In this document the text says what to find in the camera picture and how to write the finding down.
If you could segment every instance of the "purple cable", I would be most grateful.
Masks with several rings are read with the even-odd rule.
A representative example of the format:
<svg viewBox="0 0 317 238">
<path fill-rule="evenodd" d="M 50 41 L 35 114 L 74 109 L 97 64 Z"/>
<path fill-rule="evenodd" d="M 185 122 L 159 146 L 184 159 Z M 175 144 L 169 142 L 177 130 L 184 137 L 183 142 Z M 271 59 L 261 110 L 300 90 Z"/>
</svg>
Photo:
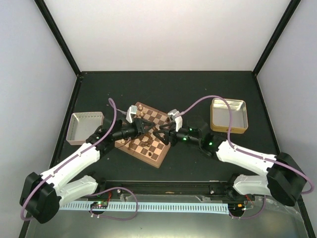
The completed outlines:
<svg viewBox="0 0 317 238">
<path fill-rule="evenodd" d="M 235 217 L 235 216 L 233 216 L 233 215 L 231 214 L 231 212 L 229 212 L 229 215 L 230 215 L 232 218 L 234 218 L 234 219 L 239 219 L 239 220 L 246 220 L 246 219 L 251 219 L 251 218 L 258 217 L 259 214 L 261 214 L 261 213 L 264 211 L 264 209 L 265 209 L 265 205 L 266 205 L 266 196 L 265 196 L 265 195 L 264 195 L 263 199 L 264 199 L 264 200 L 263 200 L 263 205 L 262 205 L 261 210 L 260 210 L 259 212 L 257 212 L 256 214 L 252 215 L 252 216 L 249 216 L 249 217 Z"/>
<path fill-rule="evenodd" d="M 272 162 L 274 164 L 280 165 L 280 166 L 285 167 L 285 168 L 293 171 L 294 173 L 302 176 L 311 185 L 311 188 L 308 191 L 302 192 L 302 194 L 309 194 L 309 193 L 311 193 L 314 190 L 314 188 L 315 188 L 314 182 L 308 176 L 306 176 L 305 174 L 303 174 L 299 170 L 297 170 L 297 169 L 295 169 L 295 168 L 293 168 L 293 167 L 291 167 L 291 166 L 289 166 L 287 164 L 281 163 L 279 161 L 271 160 L 269 158 L 262 158 L 261 156 L 252 154 L 252 153 L 244 151 L 244 150 L 241 150 L 238 147 L 235 148 L 235 146 L 232 144 L 232 142 L 230 140 L 230 133 L 231 133 L 231 128 L 232 128 L 232 112 L 231 112 L 231 108 L 230 108 L 228 102 L 224 98 L 222 98 L 220 96 L 216 96 L 216 95 L 209 95 L 209 96 L 202 97 L 201 99 L 198 99 L 196 102 L 194 102 L 188 109 L 186 109 L 185 111 L 183 111 L 180 114 L 178 114 L 176 117 L 184 115 L 189 110 L 191 110 L 196 104 L 200 103 L 202 100 L 205 100 L 207 98 L 218 98 L 218 99 L 221 99 L 228 107 L 228 110 L 229 110 L 229 127 L 228 127 L 227 139 L 228 139 L 228 143 L 229 143 L 229 145 L 231 146 L 232 149 L 235 149 L 236 151 L 239 151 L 239 152 L 241 152 L 243 154 L 246 154 L 246 155 L 249 155 L 249 156 L 253 156 L 253 157 L 258 158 L 260 160 L 264 159 L 265 161 Z"/>
<path fill-rule="evenodd" d="M 137 213 L 138 213 L 139 203 L 138 203 L 138 200 L 137 200 L 136 196 L 134 195 L 134 193 L 133 193 L 132 191 L 128 190 L 127 188 L 124 188 L 124 187 L 112 187 L 112 188 L 109 188 L 109 189 L 104 190 L 104 191 L 102 191 L 102 192 L 98 192 L 98 193 L 90 194 L 90 195 L 86 195 L 86 196 L 87 196 L 87 197 L 97 196 L 97 195 L 100 195 L 100 194 L 103 194 L 103 193 L 105 193 L 105 192 L 109 192 L 109 191 L 115 190 L 115 189 L 125 190 L 125 191 L 129 192 L 129 193 L 133 196 L 133 198 L 134 198 L 134 200 L 135 200 L 135 203 L 136 203 L 135 212 L 133 213 L 132 216 L 130 216 L 130 217 L 128 217 L 128 218 L 117 218 L 117 217 L 104 216 L 104 215 L 99 215 L 99 217 L 109 218 L 109 219 L 117 220 L 117 221 L 129 221 L 129 220 L 135 218 L 135 216 L 136 216 Z M 93 214 L 93 208 L 90 209 L 90 213 L 91 213 L 93 216 L 96 215 L 96 214 Z"/>
<path fill-rule="evenodd" d="M 117 108 L 116 108 L 116 105 L 113 101 L 112 98 L 109 98 L 108 99 L 110 105 L 113 107 L 113 121 L 112 121 L 112 124 L 109 128 L 109 130 L 105 133 L 105 135 L 103 137 L 101 137 L 96 143 L 94 143 L 93 145 L 89 146 L 88 148 L 84 149 L 83 151 L 80 152 L 80 154 L 83 154 L 85 153 L 86 151 L 90 150 L 91 148 L 93 148 L 94 146 L 98 145 L 103 139 L 105 139 L 109 133 L 112 131 L 113 127 L 114 127 L 114 124 L 115 124 L 115 120 L 117 118 Z M 61 170 L 65 165 L 67 165 L 68 163 L 70 163 L 71 161 L 73 161 L 74 159 L 76 159 L 79 155 L 76 154 L 74 155 L 73 157 L 71 157 L 68 161 L 66 161 L 64 164 L 62 164 L 61 166 L 59 166 L 53 173 L 56 174 L 59 170 Z M 29 201 L 31 200 L 32 196 L 36 193 L 36 191 L 49 179 L 51 178 L 52 175 L 49 175 L 47 176 L 45 179 L 43 179 L 34 189 L 33 191 L 30 193 L 30 195 L 26 198 L 26 200 L 24 201 L 23 203 L 23 206 L 22 206 L 22 209 L 21 209 L 21 213 L 20 213 L 20 217 L 23 221 L 30 221 L 33 219 L 33 217 L 30 217 L 30 218 L 25 218 L 24 217 L 24 210 L 27 206 L 27 204 L 29 203 Z"/>
</svg>

